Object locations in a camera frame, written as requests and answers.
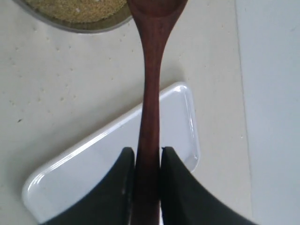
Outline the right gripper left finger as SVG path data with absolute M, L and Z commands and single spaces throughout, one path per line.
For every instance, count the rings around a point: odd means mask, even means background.
M 125 147 L 109 172 L 84 198 L 43 224 L 128 225 L 134 169 L 134 151 Z

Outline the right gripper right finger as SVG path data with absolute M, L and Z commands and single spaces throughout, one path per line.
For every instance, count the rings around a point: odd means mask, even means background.
M 206 190 L 172 147 L 162 151 L 160 200 L 165 225 L 253 224 Z

